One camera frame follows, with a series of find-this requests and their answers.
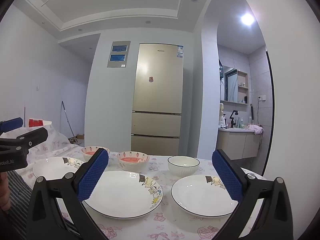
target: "pink heart print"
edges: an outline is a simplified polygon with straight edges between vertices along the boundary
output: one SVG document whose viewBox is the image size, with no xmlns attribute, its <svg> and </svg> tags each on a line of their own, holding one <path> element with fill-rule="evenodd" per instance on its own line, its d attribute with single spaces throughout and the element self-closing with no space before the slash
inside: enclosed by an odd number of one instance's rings
<svg viewBox="0 0 320 240">
<path fill-rule="evenodd" d="M 198 235 L 201 239 L 212 239 L 218 231 L 218 228 L 208 226 L 208 228 L 198 228 Z"/>
</svg>

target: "tiled wall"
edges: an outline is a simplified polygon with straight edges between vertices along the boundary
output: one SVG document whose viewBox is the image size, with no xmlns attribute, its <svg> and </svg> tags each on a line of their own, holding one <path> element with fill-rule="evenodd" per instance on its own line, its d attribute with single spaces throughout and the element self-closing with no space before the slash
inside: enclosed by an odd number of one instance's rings
<svg viewBox="0 0 320 240">
<path fill-rule="evenodd" d="M 236 119 L 238 117 L 243 118 L 243 124 L 248 123 L 249 115 L 251 113 L 250 103 L 251 103 L 251 73 L 249 66 L 249 58 L 247 54 L 241 53 L 239 51 L 227 48 L 225 46 L 218 45 L 219 59 L 223 66 L 236 68 L 244 73 L 248 74 L 248 88 L 249 88 L 249 105 L 240 105 L 236 103 L 225 103 L 223 104 L 223 113 L 226 114 L 227 123 L 231 120 L 229 119 L 233 110 L 238 110 L 238 115 L 234 115 Z"/>
<path fill-rule="evenodd" d="M 258 156 L 252 159 L 251 170 L 261 174 L 268 154 L 272 126 L 272 87 L 265 46 L 260 47 L 249 55 L 249 65 L 254 123 L 259 122 L 264 128 L 262 144 L 258 151 Z M 258 96 L 262 95 L 266 95 L 266 100 L 259 101 L 258 119 Z"/>
</svg>

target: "blue gripper pad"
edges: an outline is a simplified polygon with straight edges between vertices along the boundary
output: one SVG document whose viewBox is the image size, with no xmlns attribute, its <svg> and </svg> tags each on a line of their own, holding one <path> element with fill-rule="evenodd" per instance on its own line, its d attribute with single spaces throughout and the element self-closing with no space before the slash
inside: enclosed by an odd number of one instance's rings
<svg viewBox="0 0 320 240">
<path fill-rule="evenodd" d="M 1 125 L 0 125 L 0 131 L 2 132 L 9 132 L 12 130 L 15 130 L 17 128 L 22 127 L 23 125 L 23 120 L 21 117 L 12 119 L 12 120 L 8 120 L 8 121 L 4 121 Z"/>
<path fill-rule="evenodd" d="M 97 185 L 102 173 L 109 162 L 109 155 L 105 149 L 102 149 L 99 156 L 96 157 L 86 173 L 81 177 L 78 183 L 77 197 L 80 202 L 88 199 Z"/>
<path fill-rule="evenodd" d="M 230 165 L 217 150 L 212 154 L 212 164 L 226 187 L 231 199 L 240 202 L 243 198 L 242 183 Z"/>
</svg>

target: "ceiling lamp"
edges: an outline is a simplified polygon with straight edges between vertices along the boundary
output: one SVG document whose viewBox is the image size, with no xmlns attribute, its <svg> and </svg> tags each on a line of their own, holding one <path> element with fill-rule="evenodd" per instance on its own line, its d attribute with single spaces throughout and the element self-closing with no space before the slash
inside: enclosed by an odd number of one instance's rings
<svg viewBox="0 0 320 240">
<path fill-rule="evenodd" d="M 250 26 L 254 22 L 254 17 L 247 13 L 241 17 L 241 20 L 245 25 Z"/>
</svg>

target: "ceiling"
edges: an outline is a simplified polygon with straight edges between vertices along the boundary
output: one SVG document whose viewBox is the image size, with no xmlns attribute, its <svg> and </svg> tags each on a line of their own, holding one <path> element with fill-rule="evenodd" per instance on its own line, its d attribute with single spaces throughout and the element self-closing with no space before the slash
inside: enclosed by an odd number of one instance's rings
<svg viewBox="0 0 320 240">
<path fill-rule="evenodd" d="M 71 42 L 65 42 L 61 44 L 61 46 L 91 65 L 98 45 L 99 37 L 100 34 L 88 35 L 73 39 Z"/>
<path fill-rule="evenodd" d="M 15 0 L 14 5 L 85 61 L 93 61 L 101 30 L 128 27 L 192 32 L 207 0 Z M 234 0 L 238 14 L 250 10 Z M 234 12 L 218 28 L 218 43 L 250 53 L 261 46 L 259 27 L 244 28 Z"/>
<path fill-rule="evenodd" d="M 232 5 L 226 7 L 225 16 L 219 22 L 217 43 L 225 47 L 250 54 L 265 45 L 262 32 L 257 21 L 251 26 L 244 25 L 241 17 L 246 13 L 254 14 L 246 0 L 219 0 L 221 3 Z"/>
</svg>

